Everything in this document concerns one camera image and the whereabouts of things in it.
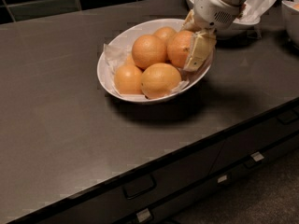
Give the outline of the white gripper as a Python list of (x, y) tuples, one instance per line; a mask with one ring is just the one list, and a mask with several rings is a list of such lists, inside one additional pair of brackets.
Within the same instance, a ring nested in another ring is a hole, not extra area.
[(216, 35), (213, 30), (207, 29), (228, 28), (240, 14), (243, 2), (244, 0), (194, 0), (193, 10), (189, 11), (181, 26), (181, 30), (196, 32), (192, 35), (190, 51), (183, 67), (185, 71), (197, 71), (215, 48)]

